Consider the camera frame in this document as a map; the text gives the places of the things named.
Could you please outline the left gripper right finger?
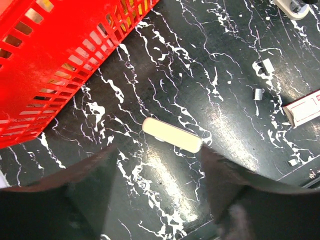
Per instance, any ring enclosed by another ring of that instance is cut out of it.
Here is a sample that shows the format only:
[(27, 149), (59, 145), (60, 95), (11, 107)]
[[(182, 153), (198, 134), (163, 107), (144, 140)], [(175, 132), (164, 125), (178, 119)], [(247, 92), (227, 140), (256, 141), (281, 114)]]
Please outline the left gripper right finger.
[(201, 148), (201, 167), (221, 240), (318, 240), (320, 191), (259, 175)]

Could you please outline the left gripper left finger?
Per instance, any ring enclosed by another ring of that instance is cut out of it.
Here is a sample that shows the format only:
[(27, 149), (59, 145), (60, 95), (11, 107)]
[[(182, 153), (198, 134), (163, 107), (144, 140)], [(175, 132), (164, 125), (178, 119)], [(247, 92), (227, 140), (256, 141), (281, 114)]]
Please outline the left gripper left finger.
[(0, 190), (2, 240), (98, 240), (116, 176), (117, 149), (107, 146), (25, 186)]

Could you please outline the white staple box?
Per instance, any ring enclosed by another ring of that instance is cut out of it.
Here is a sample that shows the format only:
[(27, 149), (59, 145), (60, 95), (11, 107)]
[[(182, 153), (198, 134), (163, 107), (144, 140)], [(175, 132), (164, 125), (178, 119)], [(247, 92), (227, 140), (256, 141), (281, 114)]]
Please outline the white staple box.
[(301, 97), (282, 108), (292, 127), (301, 126), (320, 116), (320, 90)]

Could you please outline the silver staple strip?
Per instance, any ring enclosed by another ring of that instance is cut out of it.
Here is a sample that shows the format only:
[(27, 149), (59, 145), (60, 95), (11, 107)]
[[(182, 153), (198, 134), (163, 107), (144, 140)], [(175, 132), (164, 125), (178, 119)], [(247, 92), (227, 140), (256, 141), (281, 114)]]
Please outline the silver staple strip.
[(264, 72), (267, 76), (270, 76), (275, 71), (275, 69), (271, 63), (271, 60), (269, 58), (263, 59), (261, 64), (262, 64)]
[(253, 92), (253, 100), (261, 101), (265, 90), (263, 88), (255, 88)]

